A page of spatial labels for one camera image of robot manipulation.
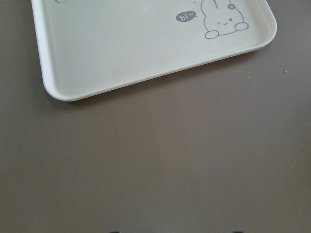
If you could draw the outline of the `cream rabbit tray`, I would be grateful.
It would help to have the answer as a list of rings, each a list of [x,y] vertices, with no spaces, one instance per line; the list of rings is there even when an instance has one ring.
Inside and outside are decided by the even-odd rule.
[[[258,50],[277,31],[265,0],[34,0],[46,91],[75,101]]]

